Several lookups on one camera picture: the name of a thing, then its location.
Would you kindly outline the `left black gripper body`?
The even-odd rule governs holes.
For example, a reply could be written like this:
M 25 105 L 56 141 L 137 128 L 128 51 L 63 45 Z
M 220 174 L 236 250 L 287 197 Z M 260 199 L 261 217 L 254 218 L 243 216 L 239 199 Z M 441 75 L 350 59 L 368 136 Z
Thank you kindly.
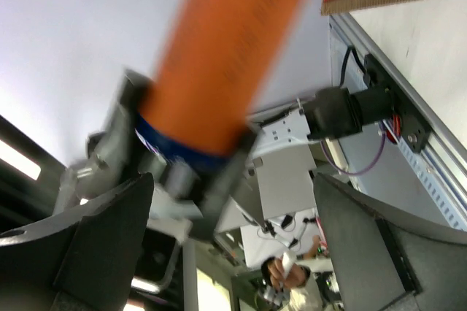
M 84 158 L 61 176 L 54 211 L 64 212 L 113 189 L 122 182 L 136 141 L 136 110 L 150 79 L 126 69 L 117 97 L 111 103 L 104 128 L 88 135 Z

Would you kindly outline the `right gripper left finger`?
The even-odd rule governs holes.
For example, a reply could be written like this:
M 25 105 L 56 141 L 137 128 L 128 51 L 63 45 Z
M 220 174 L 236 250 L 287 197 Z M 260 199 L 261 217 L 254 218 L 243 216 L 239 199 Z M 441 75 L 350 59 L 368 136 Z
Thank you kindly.
M 143 174 L 1 234 L 2 310 L 122 310 L 154 189 Z

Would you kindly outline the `orange blue spray bottle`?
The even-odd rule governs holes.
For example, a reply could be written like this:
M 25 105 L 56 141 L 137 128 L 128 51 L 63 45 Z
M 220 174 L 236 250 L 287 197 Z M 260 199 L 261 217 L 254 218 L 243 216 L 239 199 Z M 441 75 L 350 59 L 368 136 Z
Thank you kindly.
M 304 0 L 185 0 L 136 132 L 169 159 L 218 167 Z

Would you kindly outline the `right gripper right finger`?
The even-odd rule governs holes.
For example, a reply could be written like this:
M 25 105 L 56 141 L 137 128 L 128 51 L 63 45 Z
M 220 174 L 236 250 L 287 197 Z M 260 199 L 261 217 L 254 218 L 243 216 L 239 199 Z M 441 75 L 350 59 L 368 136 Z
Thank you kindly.
M 327 174 L 314 197 L 346 310 L 465 310 L 466 232 Z

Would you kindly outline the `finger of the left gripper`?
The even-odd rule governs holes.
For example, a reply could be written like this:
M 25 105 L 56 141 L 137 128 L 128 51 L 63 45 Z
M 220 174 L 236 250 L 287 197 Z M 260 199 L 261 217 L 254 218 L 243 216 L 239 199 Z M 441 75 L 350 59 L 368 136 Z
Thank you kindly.
M 200 218 L 192 218 L 189 237 L 211 242 L 229 198 L 236 193 L 244 179 L 248 156 L 258 137 L 257 130 L 245 130 L 239 139 L 236 152 L 226 165 L 210 176 L 204 175 L 195 184 L 195 204 L 201 211 Z
M 125 69 L 120 90 L 109 109 L 104 130 L 88 135 L 88 159 L 99 164 L 125 164 L 130 157 L 137 109 L 150 79 L 133 69 Z

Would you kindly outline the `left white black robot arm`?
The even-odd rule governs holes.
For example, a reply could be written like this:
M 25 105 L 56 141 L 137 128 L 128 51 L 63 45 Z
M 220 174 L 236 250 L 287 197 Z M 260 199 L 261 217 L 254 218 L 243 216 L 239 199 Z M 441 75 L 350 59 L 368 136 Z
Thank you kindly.
M 63 173 L 53 212 L 62 213 L 82 199 L 94 199 L 139 174 L 150 173 L 154 189 L 162 191 L 153 197 L 150 219 L 188 220 L 192 237 L 209 240 L 227 201 L 245 184 L 240 162 L 266 134 L 248 128 L 225 163 L 152 139 L 136 112 L 149 84 L 144 75 L 126 70 L 107 128 L 90 135 L 88 157 Z M 387 118 L 390 107 L 388 94 L 378 88 L 354 94 L 327 88 L 305 104 L 300 114 L 309 129 L 307 139 L 339 139 Z

